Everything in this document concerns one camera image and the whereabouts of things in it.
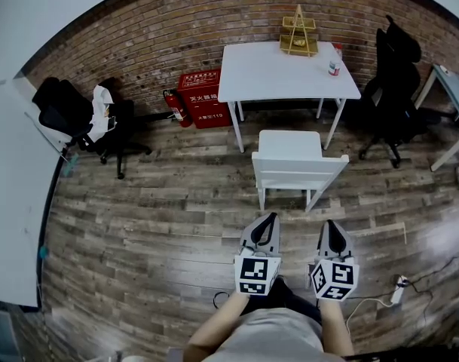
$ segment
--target white chair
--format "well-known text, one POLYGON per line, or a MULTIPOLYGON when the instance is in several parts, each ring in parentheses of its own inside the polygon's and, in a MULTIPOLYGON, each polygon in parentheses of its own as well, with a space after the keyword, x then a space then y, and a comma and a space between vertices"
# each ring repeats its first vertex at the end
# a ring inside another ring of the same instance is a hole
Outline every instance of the white chair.
POLYGON ((259 151, 252 154, 261 210, 266 189, 303 189, 308 212, 348 162, 347 155, 324 158, 320 135, 314 131, 263 130, 259 151))

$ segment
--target gray shirt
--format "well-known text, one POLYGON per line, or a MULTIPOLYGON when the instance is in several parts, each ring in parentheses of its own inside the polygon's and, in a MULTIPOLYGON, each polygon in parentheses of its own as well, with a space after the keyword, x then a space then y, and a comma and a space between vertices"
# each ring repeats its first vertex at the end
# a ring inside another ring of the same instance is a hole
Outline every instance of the gray shirt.
POLYGON ((205 362, 341 362, 325 354, 321 326, 287 308, 256 310, 240 318, 236 330, 205 362))

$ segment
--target person's arm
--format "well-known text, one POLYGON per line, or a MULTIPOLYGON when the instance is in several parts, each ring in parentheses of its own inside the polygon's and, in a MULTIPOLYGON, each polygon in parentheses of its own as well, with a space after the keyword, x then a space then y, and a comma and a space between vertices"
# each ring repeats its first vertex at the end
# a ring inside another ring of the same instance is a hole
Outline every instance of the person's arm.
POLYGON ((213 354, 231 335, 248 301, 248 295, 234 292, 228 301, 189 339, 184 349, 184 362, 201 362, 213 354))
POLYGON ((344 324, 340 303, 321 299, 320 311, 324 351, 341 357, 355 354, 350 334, 344 324))

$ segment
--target white cloth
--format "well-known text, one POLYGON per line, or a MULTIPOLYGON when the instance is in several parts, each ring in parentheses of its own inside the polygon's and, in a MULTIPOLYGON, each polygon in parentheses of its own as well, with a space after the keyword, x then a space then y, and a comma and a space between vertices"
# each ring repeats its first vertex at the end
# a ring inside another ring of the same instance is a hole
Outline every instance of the white cloth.
POLYGON ((239 326, 204 362, 342 362, 323 352, 321 326, 288 308, 260 309, 239 326))
POLYGON ((87 134, 94 143, 109 131, 109 116, 106 110, 111 104, 113 100, 109 90, 99 85, 95 86, 92 100, 93 115, 90 121, 93 126, 87 134))

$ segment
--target mesh office chair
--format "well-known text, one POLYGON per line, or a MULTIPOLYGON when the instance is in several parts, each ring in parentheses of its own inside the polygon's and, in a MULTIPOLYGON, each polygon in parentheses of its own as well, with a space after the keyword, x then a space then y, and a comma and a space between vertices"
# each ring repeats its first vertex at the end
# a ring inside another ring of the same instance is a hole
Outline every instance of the mesh office chair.
POLYGON ((426 120, 412 102, 412 95, 420 84, 420 75, 414 65, 421 58, 420 45, 390 16, 387 19, 390 22, 387 33, 381 29, 377 31, 377 75, 366 85, 362 95, 375 135, 360 150, 360 159, 365 159, 370 147, 383 139, 395 155, 391 160, 393 166, 398 168, 401 158, 397 146, 426 133, 427 124, 435 121, 426 120))
MULTIPOLYGON (((112 91, 115 91, 115 80, 111 79, 102 82, 101 85, 104 85, 103 87, 107 88, 112 95, 112 91)), ((114 130, 106 133, 95 143, 88 136, 92 128, 90 123, 93 116, 92 103, 85 99, 69 81, 59 81, 57 78, 45 79, 32 102, 40 109, 38 117, 40 124, 71 136, 72 144, 78 143, 80 149, 96 152, 101 156, 102 164, 106 164, 107 157, 116 152, 117 178, 123 179, 121 163, 124 150, 130 148, 145 151, 146 154, 150 154, 151 150, 148 146, 129 142, 133 131, 143 125, 133 117, 133 102, 117 101, 116 98, 119 96, 116 92, 112 98, 115 103, 110 105, 109 115, 115 116, 118 123, 114 130)))

